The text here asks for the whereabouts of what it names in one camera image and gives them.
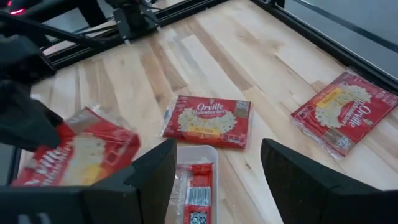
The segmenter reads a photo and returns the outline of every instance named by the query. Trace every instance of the red packet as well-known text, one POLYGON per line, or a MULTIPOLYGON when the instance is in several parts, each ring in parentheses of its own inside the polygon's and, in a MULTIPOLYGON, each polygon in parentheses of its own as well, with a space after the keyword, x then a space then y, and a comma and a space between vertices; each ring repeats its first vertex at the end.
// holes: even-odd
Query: red packet
POLYGON ((136 133, 85 108, 56 128, 61 144, 39 147, 13 186, 91 185, 128 166, 136 133))
POLYGON ((302 131, 341 157, 398 103, 398 97, 345 72, 292 113, 302 131))
POLYGON ((213 164, 177 165, 165 224, 211 224, 213 164))
POLYGON ((178 96, 165 113, 162 136, 244 149, 251 110, 249 101, 178 96))

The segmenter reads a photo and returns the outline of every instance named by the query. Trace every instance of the wooden table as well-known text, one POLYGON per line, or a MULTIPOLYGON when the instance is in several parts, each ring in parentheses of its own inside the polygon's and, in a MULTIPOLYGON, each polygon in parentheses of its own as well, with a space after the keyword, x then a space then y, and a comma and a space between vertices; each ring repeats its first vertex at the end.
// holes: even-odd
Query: wooden table
POLYGON ((282 223, 260 161, 272 138, 382 190, 398 188, 398 110, 336 161, 291 123, 290 113, 345 67, 248 0, 230 0, 131 45, 59 71, 32 93, 67 118, 113 107, 139 131, 138 156, 164 140, 162 115, 176 95, 254 103, 249 147, 219 149, 220 223, 282 223))

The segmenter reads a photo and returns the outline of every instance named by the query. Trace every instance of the red popcorn box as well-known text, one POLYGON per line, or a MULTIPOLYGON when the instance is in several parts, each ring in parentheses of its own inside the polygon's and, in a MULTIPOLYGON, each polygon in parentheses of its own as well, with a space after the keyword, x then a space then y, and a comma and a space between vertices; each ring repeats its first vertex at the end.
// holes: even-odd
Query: red popcorn box
POLYGON ((56 149, 40 146, 13 186, 91 185, 128 166, 138 135, 85 108, 56 127, 56 149))
POLYGON ((291 115, 300 129, 341 157, 369 133, 398 97, 345 72, 291 115))
POLYGON ((249 101, 178 96, 165 113, 162 136, 244 149, 251 110, 249 101))

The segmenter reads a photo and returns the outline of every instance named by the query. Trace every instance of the cellophane wrapper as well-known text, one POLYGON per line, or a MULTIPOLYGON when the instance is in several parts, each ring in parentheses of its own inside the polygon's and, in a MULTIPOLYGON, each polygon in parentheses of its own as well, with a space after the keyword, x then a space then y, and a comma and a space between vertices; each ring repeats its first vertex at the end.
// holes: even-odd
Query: cellophane wrapper
POLYGON ((392 93, 347 71, 291 115, 303 133, 341 159, 397 102, 392 93))
POLYGON ((212 146, 245 149, 252 103, 196 96, 178 96, 164 114, 161 136, 212 146))
POLYGON ((213 164, 178 164, 165 224, 211 224, 213 164))
POLYGON ((60 145, 38 147, 13 186, 91 185, 128 166, 140 146, 135 130, 100 106, 84 108, 55 129, 60 145))

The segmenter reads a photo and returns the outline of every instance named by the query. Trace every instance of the black metal rail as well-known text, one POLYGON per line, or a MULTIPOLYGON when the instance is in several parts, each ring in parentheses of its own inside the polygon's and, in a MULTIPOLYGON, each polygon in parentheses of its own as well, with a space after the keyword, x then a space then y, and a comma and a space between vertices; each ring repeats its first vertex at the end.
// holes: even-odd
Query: black metal rail
MULTIPOLYGON (((155 12, 155 15, 159 21, 159 25, 163 27, 225 1, 227 0, 187 0, 165 8, 161 11, 157 11, 155 12)), ((152 30, 148 30, 148 32, 141 32, 140 34, 131 37, 130 40, 140 38, 144 35, 147 35, 151 31, 152 30)), ((124 43, 117 29, 111 29, 96 36, 96 38, 108 39, 108 41, 106 41, 106 44, 101 47, 88 47, 85 45, 76 44, 50 54, 47 57, 58 70, 124 43)))
POLYGON ((361 76, 373 82, 377 86, 398 95, 398 80, 385 71, 377 68, 372 63, 356 55, 346 47, 340 45, 329 37, 323 35, 315 28, 304 23, 282 7, 275 4, 267 4, 261 0, 250 0, 275 18, 298 32, 300 35, 314 43, 316 46, 336 58, 343 65, 358 72, 361 76))

